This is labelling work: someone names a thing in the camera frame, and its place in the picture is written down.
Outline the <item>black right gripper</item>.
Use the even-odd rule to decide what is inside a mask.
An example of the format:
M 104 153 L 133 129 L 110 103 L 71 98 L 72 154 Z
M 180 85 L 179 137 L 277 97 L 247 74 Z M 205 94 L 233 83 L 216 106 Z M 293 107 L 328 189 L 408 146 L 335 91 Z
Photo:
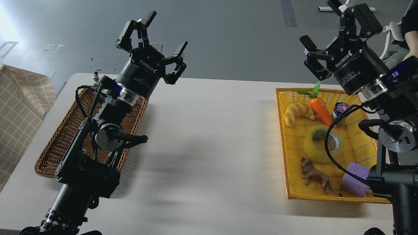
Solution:
M 328 0 L 328 5 L 339 16 L 338 35 L 320 50 L 308 35 L 299 41 L 305 47 L 305 67 L 320 81 L 334 78 L 348 94 L 357 93 L 361 87 L 389 71 L 366 40 L 382 32 L 383 27 L 367 4 L 347 6 L 339 0 Z M 341 47 L 339 41 L 346 41 Z M 320 61 L 327 62 L 327 68 Z

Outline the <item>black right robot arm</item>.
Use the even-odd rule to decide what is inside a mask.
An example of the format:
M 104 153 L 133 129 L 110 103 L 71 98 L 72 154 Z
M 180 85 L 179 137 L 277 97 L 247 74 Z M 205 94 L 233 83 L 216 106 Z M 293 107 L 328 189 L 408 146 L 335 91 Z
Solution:
M 330 160 L 343 172 L 367 184 L 373 196 L 388 199 L 393 207 L 393 234 L 417 234 L 417 164 L 400 165 L 398 153 L 417 153 L 417 57 L 411 56 L 392 69 L 373 52 L 366 39 L 383 31 L 366 4 L 347 6 L 338 0 L 328 5 L 340 18 L 338 36 L 320 50 L 305 35 L 305 66 L 322 81 L 331 75 L 348 95 L 362 93 L 366 101 L 351 105 L 337 116 L 330 131 L 344 117 L 358 109 L 370 108 L 379 119 L 359 122 L 359 128 L 378 142 L 377 162 L 368 177 L 362 178 L 339 165 L 328 150 Z

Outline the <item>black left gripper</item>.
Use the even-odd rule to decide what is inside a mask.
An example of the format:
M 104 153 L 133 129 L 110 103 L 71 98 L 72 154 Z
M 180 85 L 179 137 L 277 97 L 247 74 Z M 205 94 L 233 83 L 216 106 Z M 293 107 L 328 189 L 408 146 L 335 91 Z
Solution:
M 188 45 L 188 41 L 184 41 L 173 56 L 168 58 L 165 58 L 162 52 L 150 46 L 147 29 L 156 15 L 157 12 L 151 11 L 147 18 L 126 22 L 116 40 L 116 48 L 131 53 L 130 58 L 118 74 L 116 83 L 136 93 L 144 100 L 149 100 L 161 78 L 166 84 L 174 85 L 187 67 L 182 54 Z M 134 31 L 137 32 L 138 38 L 138 46 L 135 48 L 132 44 Z M 176 65 L 173 72 L 164 74 L 166 71 L 164 66 L 170 64 Z

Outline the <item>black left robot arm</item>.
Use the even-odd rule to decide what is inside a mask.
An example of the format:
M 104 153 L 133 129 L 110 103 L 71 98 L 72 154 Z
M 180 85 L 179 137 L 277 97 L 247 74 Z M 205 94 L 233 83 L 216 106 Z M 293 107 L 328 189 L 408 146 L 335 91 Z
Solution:
M 148 141 L 122 123 L 138 102 L 147 103 L 160 79 L 173 85 L 186 69 L 184 42 L 173 56 L 165 57 L 149 43 L 148 27 L 156 16 L 128 21 L 116 47 L 129 53 L 116 79 L 93 74 L 93 84 L 75 90 L 82 115 L 72 140 L 57 164 L 55 179 L 63 186 L 40 226 L 26 227 L 20 235 L 76 235 L 88 221 L 88 209 L 98 207 L 120 184 L 118 165 L 124 151 Z

